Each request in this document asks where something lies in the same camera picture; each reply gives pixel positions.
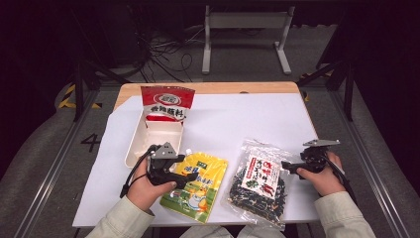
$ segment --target number 4 marking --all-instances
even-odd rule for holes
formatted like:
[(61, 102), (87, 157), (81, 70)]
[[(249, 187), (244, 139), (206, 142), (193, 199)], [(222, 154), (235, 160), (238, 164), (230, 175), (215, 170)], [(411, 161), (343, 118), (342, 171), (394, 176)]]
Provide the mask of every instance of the number 4 marking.
[(90, 144), (89, 153), (91, 153), (93, 151), (93, 147), (95, 146), (95, 144), (101, 144), (101, 141), (96, 141), (97, 138), (98, 138), (98, 135), (93, 133), (88, 138), (81, 141), (80, 144), (88, 144), (88, 145)]

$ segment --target yellow snack bag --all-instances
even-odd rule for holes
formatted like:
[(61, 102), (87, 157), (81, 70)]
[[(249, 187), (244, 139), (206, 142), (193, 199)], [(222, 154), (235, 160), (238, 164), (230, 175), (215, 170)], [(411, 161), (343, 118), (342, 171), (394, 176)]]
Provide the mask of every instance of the yellow snack bag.
[(187, 156), (173, 172), (184, 176), (199, 173), (197, 179), (189, 182), (184, 189), (166, 193), (160, 205), (206, 223), (227, 166), (227, 160), (204, 153)]

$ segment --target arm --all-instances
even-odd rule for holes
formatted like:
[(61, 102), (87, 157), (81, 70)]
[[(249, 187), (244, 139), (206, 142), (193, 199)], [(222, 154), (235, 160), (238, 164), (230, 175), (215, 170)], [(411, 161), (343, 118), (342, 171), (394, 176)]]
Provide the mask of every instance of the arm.
[(154, 219), (124, 196), (87, 237), (142, 237)]
[[(340, 158), (328, 152), (328, 158), (342, 167)], [(322, 198), (315, 201), (315, 208), (327, 237), (374, 237), (369, 224), (333, 174), (330, 167), (321, 173), (313, 174), (299, 168), (297, 173), (310, 180)]]
[(155, 201), (176, 187), (176, 182), (154, 186), (148, 177), (147, 160), (136, 170), (129, 192), (102, 218), (87, 237), (142, 237), (155, 219), (150, 211)]
[(375, 237), (346, 191), (318, 199), (315, 208), (327, 237)]

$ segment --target red snack bag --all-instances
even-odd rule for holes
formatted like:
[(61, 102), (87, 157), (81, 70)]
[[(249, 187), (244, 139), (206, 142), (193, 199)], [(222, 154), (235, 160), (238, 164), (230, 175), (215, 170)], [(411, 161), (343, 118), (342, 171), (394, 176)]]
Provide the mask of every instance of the red snack bag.
[(195, 94), (195, 90), (179, 86), (142, 86), (141, 91), (148, 121), (183, 121)]

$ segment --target label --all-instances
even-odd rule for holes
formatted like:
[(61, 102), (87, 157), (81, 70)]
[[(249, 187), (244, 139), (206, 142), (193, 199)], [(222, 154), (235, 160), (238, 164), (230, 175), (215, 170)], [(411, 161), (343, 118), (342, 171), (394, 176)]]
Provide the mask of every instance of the label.
[(280, 169), (281, 166), (272, 161), (250, 155), (241, 187), (275, 199)]

